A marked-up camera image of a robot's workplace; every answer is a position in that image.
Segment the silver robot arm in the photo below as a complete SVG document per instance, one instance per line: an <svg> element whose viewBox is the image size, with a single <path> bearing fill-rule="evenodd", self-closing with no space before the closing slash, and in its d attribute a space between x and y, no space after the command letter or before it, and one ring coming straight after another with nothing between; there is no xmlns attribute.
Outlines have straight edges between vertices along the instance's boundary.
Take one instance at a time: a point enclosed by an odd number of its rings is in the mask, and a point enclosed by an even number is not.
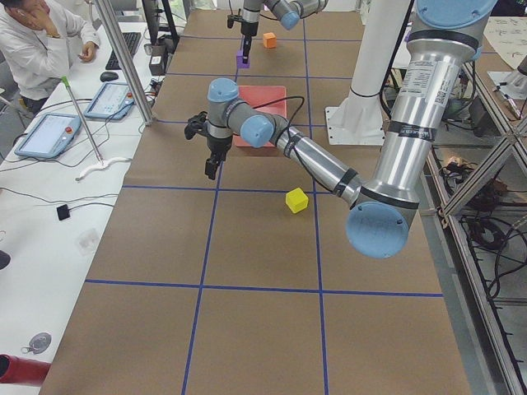
<svg viewBox="0 0 527 395"><path fill-rule="evenodd" d="M418 209L415 192L451 90L464 63L476 59L492 1L374 1L348 97L327 110L337 144L377 145L370 180L296 130L284 117L251 107L227 78L211 82L202 133L211 152L208 178L226 159L232 138L273 144L350 207L350 244L372 258L397 254Z"/></svg>
<svg viewBox="0 0 527 395"><path fill-rule="evenodd" d="M252 39L257 35L259 28L260 12L266 7L275 19L286 30L291 30L300 19L307 18L318 12L322 12L327 5L323 0L245 0L242 8L236 15L229 15L227 26L231 28L235 22L240 23L240 33L243 36L242 58L243 64L250 60L250 49Z"/></svg>

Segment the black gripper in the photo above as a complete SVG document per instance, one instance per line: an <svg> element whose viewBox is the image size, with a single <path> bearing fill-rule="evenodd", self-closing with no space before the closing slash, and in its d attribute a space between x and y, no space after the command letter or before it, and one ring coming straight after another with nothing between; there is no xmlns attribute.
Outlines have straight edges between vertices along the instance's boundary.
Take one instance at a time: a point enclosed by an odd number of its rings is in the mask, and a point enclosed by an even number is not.
<svg viewBox="0 0 527 395"><path fill-rule="evenodd" d="M215 180L218 169L222 162L226 160L227 153L231 149L231 137L219 138L209 135L207 137L207 146L211 155L205 162L205 175L210 180Z"/></svg>
<svg viewBox="0 0 527 395"><path fill-rule="evenodd" d="M242 43L242 61L248 62L250 60L252 37L255 37L258 32L258 22L242 20L240 32L244 36Z"/></svg>

